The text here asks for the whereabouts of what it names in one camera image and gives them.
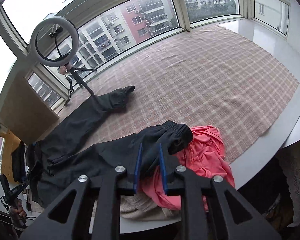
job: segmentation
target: triangular cutout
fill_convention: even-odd
[[[228,191],[225,191],[226,199],[234,222],[239,225],[252,219],[251,214],[241,205],[241,203]]]
[[[71,190],[69,194],[60,202],[48,215],[49,219],[65,224],[68,220],[72,204],[77,192]]]

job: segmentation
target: coral pink garment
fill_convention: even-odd
[[[223,160],[225,157],[225,147],[220,137],[220,132],[213,126],[197,126],[191,128],[193,140],[188,147],[175,154],[181,165],[193,170],[202,177],[212,178],[220,175],[234,187],[229,164]],[[140,182],[140,189],[146,193],[160,207],[180,210],[180,196],[167,196],[162,188],[162,180],[159,166],[154,174]],[[203,197],[204,207],[208,210],[205,197]]]

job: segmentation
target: beige fabric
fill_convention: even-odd
[[[172,120],[189,127],[218,127],[226,160],[232,162],[278,118],[298,81],[253,42],[212,25],[159,41],[105,70],[88,85],[97,95],[129,85],[136,89],[127,111],[111,114],[83,149]],[[60,122],[89,96],[84,89],[76,92],[61,110]],[[135,207],[132,212],[143,216]]]

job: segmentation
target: clothing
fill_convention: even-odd
[[[22,183],[27,178],[25,169],[25,144],[23,141],[21,141],[18,148],[11,153],[11,162],[14,181]]]
[[[151,176],[159,164],[159,143],[164,152],[175,154],[184,149],[192,138],[188,126],[167,121],[162,125],[147,127],[137,134],[94,144],[78,154],[48,156],[35,149],[36,155],[42,157],[40,164],[43,167],[37,181],[38,203],[47,207],[82,174],[88,177],[105,174],[120,165],[129,154],[138,152],[141,143],[143,154],[140,177]]]
[[[37,182],[46,171],[48,159],[73,155],[101,123],[115,111],[126,109],[128,95],[134,86],[116,89],[101,96],[90,96],[66,117],[45,139],[28,146],[26,163],[29,166],[29,183],[32,200],[38,202]]]
[[[193,170],[197,175],[212,178],[220,175],[234,187],[229,164],[223,160],[225,147],[220,132],[213,126],[198,126],[191,128],[193,140],[188,147],[175,154],[181,165]],[[163,208],[171,210],[181,209],[180,196],[167,196],[162,188],[162,179],[159,166],[150,178],[144,178],[140,182],[141,190],[153,201]],[[205,209],[208,210],[205,197],[203,197]]]

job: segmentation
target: blue strip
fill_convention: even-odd
[[[136,167],[134,170],[134,181],[133,181],[133,191],[136,194],[139,186],[139,178],[140,178],[140,167],[142,163],[142,143],[140,143]]]
[[[167,171],[166,171],[166,166],[164,164],[161,143],[159,144],[159,164],[160,164],[160,173],[161,173],[161,178],[162,178],[163,190],[164,190],[164,193],[167,194],[167,192],[168,192]]]

